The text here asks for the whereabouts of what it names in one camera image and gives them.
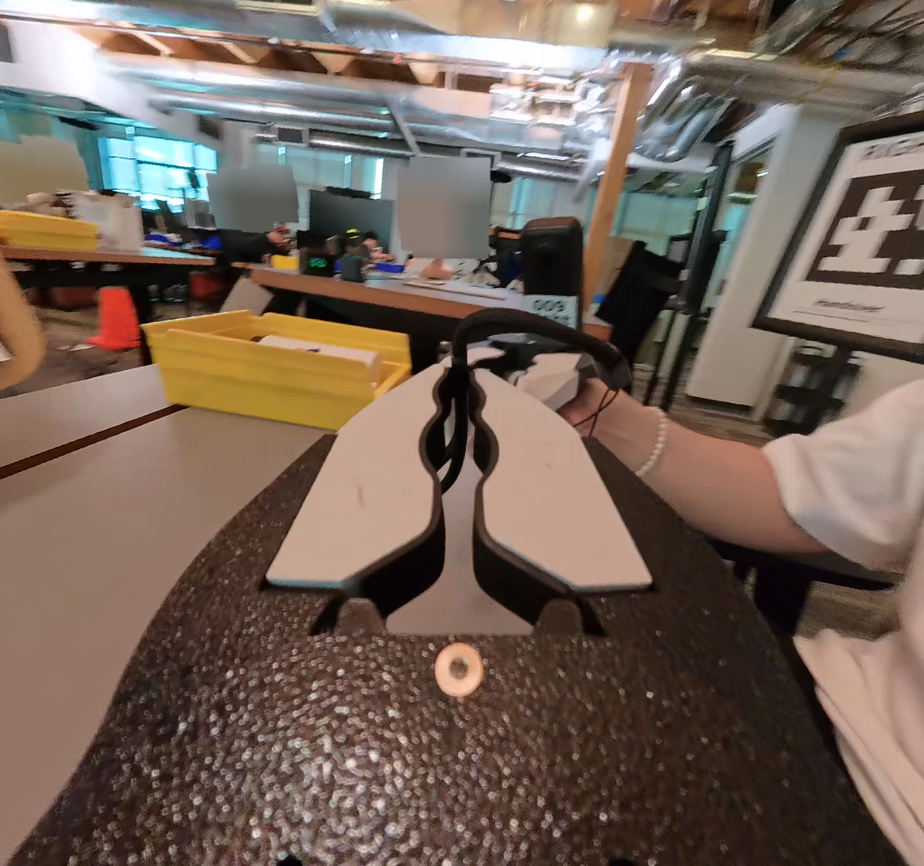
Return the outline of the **grey desk with wooden edge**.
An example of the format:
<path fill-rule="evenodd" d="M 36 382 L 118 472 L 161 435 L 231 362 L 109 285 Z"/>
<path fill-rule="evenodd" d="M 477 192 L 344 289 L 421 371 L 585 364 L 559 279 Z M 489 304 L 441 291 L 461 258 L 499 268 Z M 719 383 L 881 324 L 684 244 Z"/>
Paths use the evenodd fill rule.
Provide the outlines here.
<path fill-rule="evenodd" d="M 249 280 L 269 291 L 272 307 L 301 317 L 374 329 L 399 329 L 433 337 L 480 310 L 525 311 L 520 293 L 454 293 L 401 280 L 343 282 L 339 277 L 303 275 L 265 264 L 235 264 Z"/>

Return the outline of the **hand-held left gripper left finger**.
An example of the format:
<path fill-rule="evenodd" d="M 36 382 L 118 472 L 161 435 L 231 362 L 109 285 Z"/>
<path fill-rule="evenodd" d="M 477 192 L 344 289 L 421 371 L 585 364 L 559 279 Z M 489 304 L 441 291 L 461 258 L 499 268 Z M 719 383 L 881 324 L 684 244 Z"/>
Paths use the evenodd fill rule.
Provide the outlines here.
<path fill-rule="evenodd" d="M 338 431 L 271 562 L 270 585 L 345 593 L 436 528 L 442 495 L 426 438 L 443 429 L 446 372 L 428 367 Z"/>

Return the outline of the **white cylinder with black cap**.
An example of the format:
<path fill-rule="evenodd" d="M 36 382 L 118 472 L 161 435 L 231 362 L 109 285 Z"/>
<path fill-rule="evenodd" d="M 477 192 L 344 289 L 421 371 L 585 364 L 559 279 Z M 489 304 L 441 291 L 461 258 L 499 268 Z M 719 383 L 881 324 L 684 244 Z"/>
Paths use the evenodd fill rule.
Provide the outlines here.
<path fill-rule="evenodd" d="M 373 350 L 351 348 L 343 345 L 324 343 L 318 341 L 293 340 L 292 349 L 300 352 L 306 352 L 315 356 L 326 356 L 338 360 L 362 364 L 366 372 L 371 377 L 372 382 L 378 382 L 379 375 L 383 369 L 381 355 Z"/>

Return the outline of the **person's right forearm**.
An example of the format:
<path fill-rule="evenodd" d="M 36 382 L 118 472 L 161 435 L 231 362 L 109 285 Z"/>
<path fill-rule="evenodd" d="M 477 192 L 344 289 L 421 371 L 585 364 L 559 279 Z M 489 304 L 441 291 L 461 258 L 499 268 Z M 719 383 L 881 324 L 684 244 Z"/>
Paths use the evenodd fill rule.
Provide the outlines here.
<path fill-rule="evenodd" d="M 783 506 L 761 449 L 695 433 L 662 415 L 655 446 L 638 476 L 689 526 L 730 545 L 818 555 L 826 547 Z"/>

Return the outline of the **yellow plastic bin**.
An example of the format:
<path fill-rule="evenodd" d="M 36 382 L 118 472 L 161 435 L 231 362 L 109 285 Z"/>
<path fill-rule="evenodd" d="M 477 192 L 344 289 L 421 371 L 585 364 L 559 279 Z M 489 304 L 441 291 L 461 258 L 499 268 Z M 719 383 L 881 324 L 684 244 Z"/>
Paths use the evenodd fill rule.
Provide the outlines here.
<path fill-rule="evenodd" d="M 170 403 L 337 431 L 410 378 L 406 334 L 248 310 L 143 327 Z M 292 349 L 293 340 L 378 352 L 372 382 L 362 364 Z"/>
<path fill-rule="evenodd" d="M 96 252 L 98 226 L 75 218 L 1 210 L 1 243 L 9 247 Z"/>

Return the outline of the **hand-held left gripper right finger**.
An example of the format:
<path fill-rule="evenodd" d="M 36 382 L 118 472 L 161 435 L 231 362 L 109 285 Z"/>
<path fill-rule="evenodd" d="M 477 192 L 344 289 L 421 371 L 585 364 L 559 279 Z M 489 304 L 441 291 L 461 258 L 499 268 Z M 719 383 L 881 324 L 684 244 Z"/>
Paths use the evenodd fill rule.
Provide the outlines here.
<path fill-rule="evenodd" d="M 653 575 L 579 433 L 501 377 L 474 380 L 490 443 L 480 495 L 489 543 L 578 595 L 649 589 Z"/>

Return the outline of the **orange traffic cone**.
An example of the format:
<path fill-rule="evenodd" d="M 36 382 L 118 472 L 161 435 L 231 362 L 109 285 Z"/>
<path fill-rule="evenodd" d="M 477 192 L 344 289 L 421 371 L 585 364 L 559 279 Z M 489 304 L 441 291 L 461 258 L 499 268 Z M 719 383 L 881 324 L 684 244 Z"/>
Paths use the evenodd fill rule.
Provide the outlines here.
<path fill-rule="evenodd" d="M 141 326 L 128 288 L 100 288 L 97 315 L 97 332 L 86 339 L 88 344 L 110 352 L 141 347 Z"/>

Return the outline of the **person's right hand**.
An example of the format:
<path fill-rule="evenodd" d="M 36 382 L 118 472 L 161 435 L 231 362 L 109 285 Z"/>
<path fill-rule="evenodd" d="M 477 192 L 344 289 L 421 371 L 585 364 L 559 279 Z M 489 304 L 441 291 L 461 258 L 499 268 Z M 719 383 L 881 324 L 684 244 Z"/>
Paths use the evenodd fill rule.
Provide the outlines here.
<path fill-rule="evenodd" d="M 599 439 L 614 453 L 651 436 L 652 413 L 626 391 L 614 390 L 598 378 L 584 381 L 558 414 L 578 433 Z"/>

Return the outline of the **black television screen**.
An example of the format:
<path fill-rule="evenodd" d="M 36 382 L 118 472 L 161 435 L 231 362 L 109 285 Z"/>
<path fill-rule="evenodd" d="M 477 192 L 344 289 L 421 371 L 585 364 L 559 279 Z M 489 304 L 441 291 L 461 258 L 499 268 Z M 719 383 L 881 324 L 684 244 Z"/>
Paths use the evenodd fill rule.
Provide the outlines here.
<path fill-rule="evenodd" d="M 391 237 L 396 220 L 394 200 L 361 198 L 330 191 L 308 190 L 308 230 L 321 238 L 345 235 L 354 229 L 362 238 L 374 232 L 380 246 L 391 251 Z"/>

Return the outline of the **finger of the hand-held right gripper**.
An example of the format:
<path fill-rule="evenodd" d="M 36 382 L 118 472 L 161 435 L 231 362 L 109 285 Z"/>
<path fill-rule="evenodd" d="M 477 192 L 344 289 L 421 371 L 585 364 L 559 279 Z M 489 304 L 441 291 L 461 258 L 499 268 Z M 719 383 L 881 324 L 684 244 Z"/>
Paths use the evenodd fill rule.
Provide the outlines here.
<path fill-rule="evenodd" d="M 502 352 L 499 376 L 550 410 L 561 410 L 599 373 L 597 364 L 585 352 L 516 347 Z"/>

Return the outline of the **framed marker poster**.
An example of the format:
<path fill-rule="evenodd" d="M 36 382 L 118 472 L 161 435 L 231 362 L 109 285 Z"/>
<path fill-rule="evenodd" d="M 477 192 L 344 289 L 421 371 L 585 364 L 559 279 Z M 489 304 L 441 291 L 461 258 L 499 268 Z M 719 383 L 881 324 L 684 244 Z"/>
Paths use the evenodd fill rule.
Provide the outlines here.
<path fill-rule="evenodd" d="M 923 360 L 923 113 L 842 129 L 751 327 Z"/>

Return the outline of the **black office chair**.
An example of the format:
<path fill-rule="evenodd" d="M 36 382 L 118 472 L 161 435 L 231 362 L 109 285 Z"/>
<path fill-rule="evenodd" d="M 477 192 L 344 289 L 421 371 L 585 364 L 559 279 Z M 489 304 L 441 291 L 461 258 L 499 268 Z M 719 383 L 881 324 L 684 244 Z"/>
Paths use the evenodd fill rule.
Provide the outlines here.
<path fill-rule="evenodd" d="M 609 342 L 634 366 L 642 341 L 679 289 L 683 266 L 635 241 L 595 317 L 609 326 Z"/>

